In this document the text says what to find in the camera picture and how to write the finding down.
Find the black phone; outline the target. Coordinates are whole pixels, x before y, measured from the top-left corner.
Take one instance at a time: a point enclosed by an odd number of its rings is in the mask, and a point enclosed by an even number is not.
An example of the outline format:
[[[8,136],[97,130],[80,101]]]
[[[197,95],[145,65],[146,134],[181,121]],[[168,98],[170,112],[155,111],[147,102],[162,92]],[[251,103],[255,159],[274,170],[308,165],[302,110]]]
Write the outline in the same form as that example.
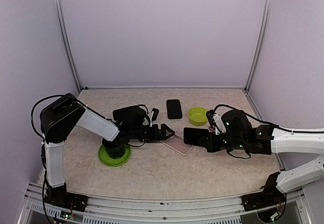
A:
[[[208,129],[199,128],[184,128],[183,129],[183,141],[185,144],[193,146],[201,146],[199,140],[209,134]]]

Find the pink phone case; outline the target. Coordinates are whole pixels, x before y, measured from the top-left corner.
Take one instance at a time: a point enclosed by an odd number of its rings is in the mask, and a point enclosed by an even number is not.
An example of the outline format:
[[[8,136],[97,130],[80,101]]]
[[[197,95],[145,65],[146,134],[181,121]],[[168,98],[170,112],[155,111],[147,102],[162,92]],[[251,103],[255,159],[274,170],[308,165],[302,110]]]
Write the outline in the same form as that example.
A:
[[[160,143],[183,156],[187,156],[193,149],[192,145],[185,144],[183,138],[177,135],[174,135],[167,140],[161,140]]]

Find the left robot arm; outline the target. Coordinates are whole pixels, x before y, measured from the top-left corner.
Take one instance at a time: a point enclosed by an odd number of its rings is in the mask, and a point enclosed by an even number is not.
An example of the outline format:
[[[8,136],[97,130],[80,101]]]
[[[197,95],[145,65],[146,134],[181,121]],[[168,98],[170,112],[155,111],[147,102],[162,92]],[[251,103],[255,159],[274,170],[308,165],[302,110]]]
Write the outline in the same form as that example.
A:
[[[120,159],[126,154],[131,140],[143,143],[168,140],[175,132],[166,124],[154,124],[158,110],[150,113],[143,105],[133,105],[113,111],[113,118],[94,111],[72,94],[57,95],[56,101],[40,113],[40,128],[45,153],[46,180],[52,191],[51,198],[60,206],[71,201],[65,186],[63,173],[63,148],[65,140],[75,127],[88,130],[102,138],[102,145],[111,159]]]

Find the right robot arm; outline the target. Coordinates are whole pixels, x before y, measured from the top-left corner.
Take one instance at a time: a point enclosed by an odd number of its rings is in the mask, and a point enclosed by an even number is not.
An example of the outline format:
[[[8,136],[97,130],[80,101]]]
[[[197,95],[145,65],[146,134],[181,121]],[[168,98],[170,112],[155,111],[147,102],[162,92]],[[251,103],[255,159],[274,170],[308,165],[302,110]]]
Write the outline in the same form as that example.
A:
[[[219,117],[208,111],[207,118],[215,126],[214,132],[200,134],[197,145],[209,153],[243,150],[247,155],[271,155],[279,153],[317,154],[317,158],[289,171],[277,172],[267,179],[265,190],[259,194],[259,202],[269,206],[279,192],[288,193],[299,187],[323,179],[323,130],[294,130],[273,123],[262,122],[252,127],[242,110],[232,109]]]

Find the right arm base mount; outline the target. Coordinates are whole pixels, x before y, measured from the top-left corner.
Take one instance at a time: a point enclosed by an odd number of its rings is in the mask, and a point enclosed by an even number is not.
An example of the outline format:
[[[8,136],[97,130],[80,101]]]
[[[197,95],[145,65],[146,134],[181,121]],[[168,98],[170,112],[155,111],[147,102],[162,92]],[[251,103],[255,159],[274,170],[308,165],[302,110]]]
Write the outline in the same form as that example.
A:
[[[257,210],[286,201],[287,195],[276,187],[279,174],[280,172],[276,172],[269,175],[261,192],[241,196],[245,211]]]

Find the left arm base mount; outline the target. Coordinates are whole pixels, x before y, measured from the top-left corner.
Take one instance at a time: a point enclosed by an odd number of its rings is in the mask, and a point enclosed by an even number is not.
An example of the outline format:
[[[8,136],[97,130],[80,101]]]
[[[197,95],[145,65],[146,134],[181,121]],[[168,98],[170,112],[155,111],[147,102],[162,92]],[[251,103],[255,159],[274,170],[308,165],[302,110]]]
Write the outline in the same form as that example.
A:
[[[88,199],[86,195],[68,192],[66,184],[56,188],[48,186],[45,195],[45,203],[80,212],[85,211]]]

